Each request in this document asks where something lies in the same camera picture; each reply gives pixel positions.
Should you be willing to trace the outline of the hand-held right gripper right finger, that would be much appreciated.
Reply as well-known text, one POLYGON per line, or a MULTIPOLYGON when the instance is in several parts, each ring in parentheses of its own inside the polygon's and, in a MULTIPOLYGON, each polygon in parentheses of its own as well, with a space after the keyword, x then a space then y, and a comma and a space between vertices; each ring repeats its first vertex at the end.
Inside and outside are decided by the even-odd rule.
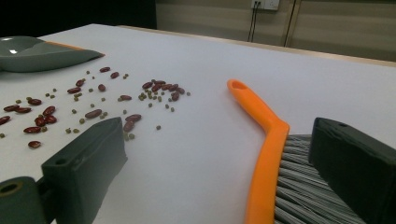
POLYGON ((396 224, 396 149, 340 121, 314 121, 309 162, 367 224, 396 224))

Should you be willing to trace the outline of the orange brush with grey bristles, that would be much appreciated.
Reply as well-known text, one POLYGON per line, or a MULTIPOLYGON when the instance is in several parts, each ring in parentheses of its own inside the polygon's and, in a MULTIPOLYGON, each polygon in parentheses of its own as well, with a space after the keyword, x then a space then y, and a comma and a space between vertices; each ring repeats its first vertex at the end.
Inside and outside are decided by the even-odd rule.
POLYGON ((309 135, 289 124, 243 82, 227 87, 265 137, 247 196, 245 224, 364 224, 308 162, 309 135))

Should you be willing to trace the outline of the grey dustpan with orange edge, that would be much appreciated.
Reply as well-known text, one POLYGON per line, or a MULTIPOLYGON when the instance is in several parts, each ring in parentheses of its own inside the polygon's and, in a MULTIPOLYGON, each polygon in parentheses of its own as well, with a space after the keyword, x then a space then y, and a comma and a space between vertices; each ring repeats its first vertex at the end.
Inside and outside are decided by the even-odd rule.
POLYGON ((104 54, 32 36, 0 37, 0 71, 14 73, 42 72, 65 68, 104 54))

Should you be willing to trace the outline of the red kidney beans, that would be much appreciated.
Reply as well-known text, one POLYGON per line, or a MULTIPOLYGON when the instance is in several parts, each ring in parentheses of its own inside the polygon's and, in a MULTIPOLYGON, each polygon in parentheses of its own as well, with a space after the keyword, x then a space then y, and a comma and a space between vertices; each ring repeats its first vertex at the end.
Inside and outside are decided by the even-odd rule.
POLYGON ((122 137, 129 141, 144 108, 173 112, 174 103, 190 94, 183 79, 109 65, 9 86, 0 80, 0 152, 57 145, 115 117, 122 118, 122 137))

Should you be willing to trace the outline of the dark vertical wall strip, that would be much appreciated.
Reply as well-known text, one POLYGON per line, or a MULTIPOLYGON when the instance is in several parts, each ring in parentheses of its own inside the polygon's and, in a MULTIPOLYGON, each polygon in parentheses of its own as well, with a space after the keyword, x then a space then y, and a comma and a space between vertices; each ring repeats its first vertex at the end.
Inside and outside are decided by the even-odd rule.
POLYGON ((288 9, 286 14, 286 19, 284 23, 284 28, 282 32, 282 46, 286 47, 288 45, 288 38, 290 34, 290 27, 292 26, 292 17, 295 8, 296 0, 286 0, 288 2, 288 9))

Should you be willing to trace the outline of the white wall socket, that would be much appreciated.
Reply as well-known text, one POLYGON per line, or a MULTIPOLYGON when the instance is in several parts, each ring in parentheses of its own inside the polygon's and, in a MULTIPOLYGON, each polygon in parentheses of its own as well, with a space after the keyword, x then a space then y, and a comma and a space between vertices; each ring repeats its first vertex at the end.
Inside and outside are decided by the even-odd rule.
POLYGON ((277 11, 280 0, 251 0, 252 9, 277 11))

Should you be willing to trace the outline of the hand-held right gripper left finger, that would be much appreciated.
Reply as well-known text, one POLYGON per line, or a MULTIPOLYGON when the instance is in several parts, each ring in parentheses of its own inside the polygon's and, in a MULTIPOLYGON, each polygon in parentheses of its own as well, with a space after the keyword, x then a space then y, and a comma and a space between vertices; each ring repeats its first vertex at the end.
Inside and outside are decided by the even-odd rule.
POLYGON ((92 224, 126 162, 120 118, 92 125, 45 161, 41 169, 55 192, 57 224, 92 224))

